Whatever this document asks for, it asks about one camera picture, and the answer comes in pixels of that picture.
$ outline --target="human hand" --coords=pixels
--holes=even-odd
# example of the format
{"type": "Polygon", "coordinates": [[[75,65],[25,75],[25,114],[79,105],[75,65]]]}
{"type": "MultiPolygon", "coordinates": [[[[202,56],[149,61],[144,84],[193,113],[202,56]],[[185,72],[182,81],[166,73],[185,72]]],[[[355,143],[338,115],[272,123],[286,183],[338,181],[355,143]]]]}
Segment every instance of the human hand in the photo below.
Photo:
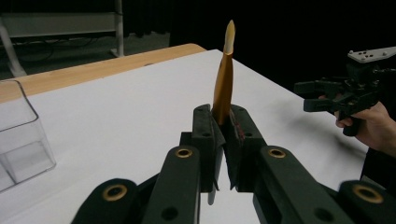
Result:
{"type": "MultiPolygon", "coordinates": [[[[339,128],[353,124],[351,118],[338,120],[338,112],[334,115],[337,117],[335,125],[339,128]]],[[[356,135],[359,141],[372,149],[396,158],[396,122],[389,116],[388,110],[381,102],[370,109],[353,114],[352,117],[361,119],[356,135]]]]}

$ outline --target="clear plastic container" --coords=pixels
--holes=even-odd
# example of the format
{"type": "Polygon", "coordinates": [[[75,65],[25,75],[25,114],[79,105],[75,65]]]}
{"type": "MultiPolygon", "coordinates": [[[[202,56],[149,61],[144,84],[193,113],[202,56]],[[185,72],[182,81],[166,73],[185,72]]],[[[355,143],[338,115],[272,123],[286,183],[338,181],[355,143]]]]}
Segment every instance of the clear plastic container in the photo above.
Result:
{"type": "Polygon", "coordinates": [[[0,192],[55,164],[40,118],[21,83],[0,81],[0,192]]]}

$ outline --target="black curtain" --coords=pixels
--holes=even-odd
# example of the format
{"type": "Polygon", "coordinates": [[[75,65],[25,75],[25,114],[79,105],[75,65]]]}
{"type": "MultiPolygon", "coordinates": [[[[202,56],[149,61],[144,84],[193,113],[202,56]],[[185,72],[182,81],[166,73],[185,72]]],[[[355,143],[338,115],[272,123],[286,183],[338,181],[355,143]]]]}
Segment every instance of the black curtain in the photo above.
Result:
{"type": "Polygon", "coordinates": [[[172,0],[124,0],[124,33],[138,36],[171,30],[172,0]]]}
{"type": "Polygon", "coordinates": [[[396,46],[394,1],[175,1],[170,46],[222,50],[233,19],[233,57],[291,91],[295,82],[346,76],[350,50],[396,46]]]}

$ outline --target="table surface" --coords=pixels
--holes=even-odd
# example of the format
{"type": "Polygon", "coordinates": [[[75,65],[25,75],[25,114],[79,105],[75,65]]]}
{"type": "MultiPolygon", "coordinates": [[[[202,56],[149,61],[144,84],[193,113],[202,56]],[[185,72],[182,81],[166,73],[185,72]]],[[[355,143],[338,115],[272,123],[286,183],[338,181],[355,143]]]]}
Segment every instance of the table surface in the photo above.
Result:
{"type": "MultiPolygon", "coordinates": [[[[193,109],[212,103],[221,57],[184,45],[18,78],[57,165],[0,193],[0,223],[70,223],[101,183],[158,174],[181,132],[191,131],[193,109]]],[[[367,147],[343,136],[332,115],[304,112],[304,99],[236,60],[233,71],[233,104],[268,145],[290,150],[332,189],[359,179],[367,147]]],[[[202,194],[201,223],[259,223],[252,195],[229,186],[223,160],[215,203],[202,194]]]]}

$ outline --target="metal frame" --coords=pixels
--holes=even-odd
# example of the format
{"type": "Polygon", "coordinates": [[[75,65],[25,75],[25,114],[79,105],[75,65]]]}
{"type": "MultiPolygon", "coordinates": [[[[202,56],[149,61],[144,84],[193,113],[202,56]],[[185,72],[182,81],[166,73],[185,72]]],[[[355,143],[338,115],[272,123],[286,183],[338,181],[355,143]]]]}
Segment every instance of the metal frame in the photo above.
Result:
{"type": "Polygon", "coordinates": [[[122,3],[115,0],[115,12],[100,13],[3,13],[0,15],[0,37],[10,60],[9,69],[14,77],[26,76],[11,37],[71,35],[116,31],[117,48],[111,49],[116,57],[123,57],[122,3]]]}

